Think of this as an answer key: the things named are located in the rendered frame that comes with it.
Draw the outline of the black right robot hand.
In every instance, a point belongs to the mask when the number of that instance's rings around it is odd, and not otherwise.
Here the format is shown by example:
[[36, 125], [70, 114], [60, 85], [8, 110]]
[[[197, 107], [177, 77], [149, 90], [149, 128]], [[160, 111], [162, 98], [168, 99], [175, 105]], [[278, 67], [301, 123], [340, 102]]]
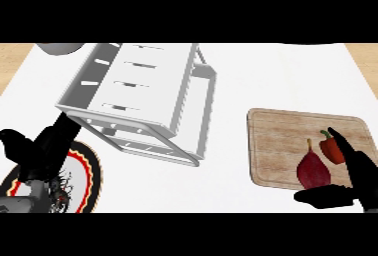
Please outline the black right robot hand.
[[315, 209], [352, 205], [357, 199], [364, 213], [378, 213], [378, 166], [361, 151], [355, 151], [343, 136], [332, 129], [327, 132], [335, 138], [343, 155], [351, 188], [326, 185], [298, 191], [293, 200], [309, 204]]

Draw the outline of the wooden cutting board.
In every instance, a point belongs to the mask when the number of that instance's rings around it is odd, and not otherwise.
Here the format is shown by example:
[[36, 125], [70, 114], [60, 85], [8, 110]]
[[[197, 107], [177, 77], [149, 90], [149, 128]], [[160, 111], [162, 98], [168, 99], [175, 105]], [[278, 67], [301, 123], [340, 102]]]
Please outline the wooden cutting board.
[[330, 183], [351, 186], [345, 164], [335, 165], [321, 154], [320, 133], [332, 127], [352, 148], [378, 165], [378, 148], [364, 121], [357, 117], [252, 108], [246, 115], [249, 171], [252, 182], [265, 187], [301, 190], [296, 166], [312, 149], [330, 172]]

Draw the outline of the grey round bowl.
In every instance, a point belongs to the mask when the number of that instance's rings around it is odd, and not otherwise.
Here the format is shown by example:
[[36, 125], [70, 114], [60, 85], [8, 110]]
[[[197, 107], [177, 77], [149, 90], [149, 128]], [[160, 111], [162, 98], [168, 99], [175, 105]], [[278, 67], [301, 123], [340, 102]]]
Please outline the grey round bowl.
[[67, 55], [82, 46], [82, 43], [38, 43], [39, 49], [51, 56]]

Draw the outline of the red bell pepper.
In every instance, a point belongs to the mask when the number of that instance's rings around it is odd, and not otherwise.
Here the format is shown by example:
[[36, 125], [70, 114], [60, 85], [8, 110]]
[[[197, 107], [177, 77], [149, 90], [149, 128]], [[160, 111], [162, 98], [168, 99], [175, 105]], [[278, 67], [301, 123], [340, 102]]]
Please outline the red bell pepper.
[[327, 160], [335, 164], [345, 162], [342, 152], [338, 148], [336, 141], [329, 132], [321, 130], [320, 134], [324, 136], [324, 140], [318, 142], [320, 150]]

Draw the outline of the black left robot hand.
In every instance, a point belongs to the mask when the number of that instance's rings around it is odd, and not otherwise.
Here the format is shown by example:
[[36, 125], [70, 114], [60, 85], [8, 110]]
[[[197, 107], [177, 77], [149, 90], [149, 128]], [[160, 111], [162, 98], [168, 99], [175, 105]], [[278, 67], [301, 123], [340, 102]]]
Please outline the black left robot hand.
[[13, 129], [0, 131], [4, 155], [19, 165], [20, 182], [50, 181], [57, 176], [79, 129], [81, 126], [60, 113], [54, 124], [44, 128], [35, 140]]

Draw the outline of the dark red pear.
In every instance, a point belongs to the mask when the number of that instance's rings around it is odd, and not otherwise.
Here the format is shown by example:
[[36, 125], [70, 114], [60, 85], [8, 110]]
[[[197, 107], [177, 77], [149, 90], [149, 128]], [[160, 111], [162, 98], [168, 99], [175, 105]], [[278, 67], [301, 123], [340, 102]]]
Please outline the dark red pear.
[[305, 189], [330, 184], [330, 173], [312, 149], [307, 153], [296, 166], [296, 178]]

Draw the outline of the black red patterned plate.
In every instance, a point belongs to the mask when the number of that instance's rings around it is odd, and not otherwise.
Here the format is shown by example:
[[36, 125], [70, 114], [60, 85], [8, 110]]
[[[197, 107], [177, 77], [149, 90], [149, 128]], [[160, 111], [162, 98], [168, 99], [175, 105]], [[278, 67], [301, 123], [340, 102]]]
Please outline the black red patterned plate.
[[91, 148], [73, 141], [57, 174], [48, 184], [50, 213], [89, 213], [101, 190], [101, 166]]

